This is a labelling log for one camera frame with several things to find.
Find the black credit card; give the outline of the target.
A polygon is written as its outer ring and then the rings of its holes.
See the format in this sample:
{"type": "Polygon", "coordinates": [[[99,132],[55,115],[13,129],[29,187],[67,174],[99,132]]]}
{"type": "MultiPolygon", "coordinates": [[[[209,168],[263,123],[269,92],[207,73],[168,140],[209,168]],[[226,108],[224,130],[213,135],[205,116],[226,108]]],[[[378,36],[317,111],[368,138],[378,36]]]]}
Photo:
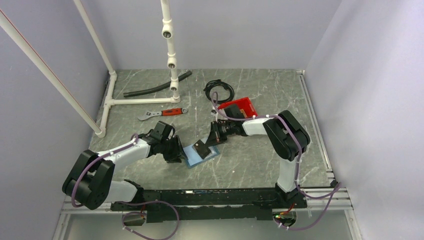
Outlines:
{"type": "Polygon", "coordinates": [[[193,144],[192,148],[201,157],[202,160],[206,159],[212,153],[210,148],[207,147],[206,144],[201,139],[196,141],[193,144]]]}

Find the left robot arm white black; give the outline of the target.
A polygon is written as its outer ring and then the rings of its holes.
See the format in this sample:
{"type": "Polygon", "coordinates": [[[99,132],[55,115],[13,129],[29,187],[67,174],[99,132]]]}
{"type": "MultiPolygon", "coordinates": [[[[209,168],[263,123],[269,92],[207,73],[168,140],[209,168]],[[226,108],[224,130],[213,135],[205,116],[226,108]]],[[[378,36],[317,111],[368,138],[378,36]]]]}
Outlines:
{"type": "Polygon", "coordinates": [[[95,210],[103,203],[125,204],[131,210],[144,203],[144,189],[131,180],[114,181],[114,174],[139,160],[162,155],[169,163],[188,159],[175,128],[163,121],[148,133],[134,133],[129,142],[118,147],[94,152],[83,151],[62,185],[74,208],[95,210]]]}

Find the blue card holder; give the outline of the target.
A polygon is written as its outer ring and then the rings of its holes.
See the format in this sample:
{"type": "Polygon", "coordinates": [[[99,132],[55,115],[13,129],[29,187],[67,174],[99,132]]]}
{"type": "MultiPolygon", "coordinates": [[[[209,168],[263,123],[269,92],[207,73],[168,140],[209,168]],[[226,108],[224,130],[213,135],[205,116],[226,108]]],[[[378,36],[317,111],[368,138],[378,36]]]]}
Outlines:
{"type": "Polygon", "coordinates": [[[186,165],[189,169],[194,168],[195,166],[202,164],[208,160],[213,159],[214,157],[217,157],[220,152],[216,146],[210,146],[208,149],[211,151],[209,155],[207,155],[205,158],[202,158],[193,148],[193,144],[186,146],[183,148],[184,153],[187,156],[186,165]]]}

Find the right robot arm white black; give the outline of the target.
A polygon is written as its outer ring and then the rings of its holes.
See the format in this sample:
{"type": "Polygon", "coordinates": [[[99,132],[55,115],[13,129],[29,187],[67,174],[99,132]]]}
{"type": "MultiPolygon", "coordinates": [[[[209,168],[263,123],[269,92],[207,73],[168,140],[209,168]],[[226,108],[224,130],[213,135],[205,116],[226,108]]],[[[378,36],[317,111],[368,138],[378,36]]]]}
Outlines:
{"type": "Polygon", "coordinates": [[[288,110],[277,115],[252,116],[249,119],[244,119],[242,110],[236,104],[223,110],[226,118],[211,122],[205,145],[223,144],[230,135],[267,136],[280,157],[277,186],[281,190],[275,194],[275,200],[280,207],[289,207],[295,201],[293,190],[298,186],[300,157],[311,142],[309,134],[288,110]]]}

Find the red plastic bin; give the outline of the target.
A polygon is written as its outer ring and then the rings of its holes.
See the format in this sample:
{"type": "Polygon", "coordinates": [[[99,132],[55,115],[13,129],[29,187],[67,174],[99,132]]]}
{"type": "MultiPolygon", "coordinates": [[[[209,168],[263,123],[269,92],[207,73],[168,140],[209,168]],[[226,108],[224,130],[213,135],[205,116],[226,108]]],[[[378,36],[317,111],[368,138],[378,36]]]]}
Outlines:
{"type": "Polygon", "coordinates": [[[258,115],[251,100],[248,97],[222,103],[217,108],[219,110],[223,110],[231,105],[236,105],[240,109],[240,112],[243,114],[244,118],[251,118],[258,115]]]}

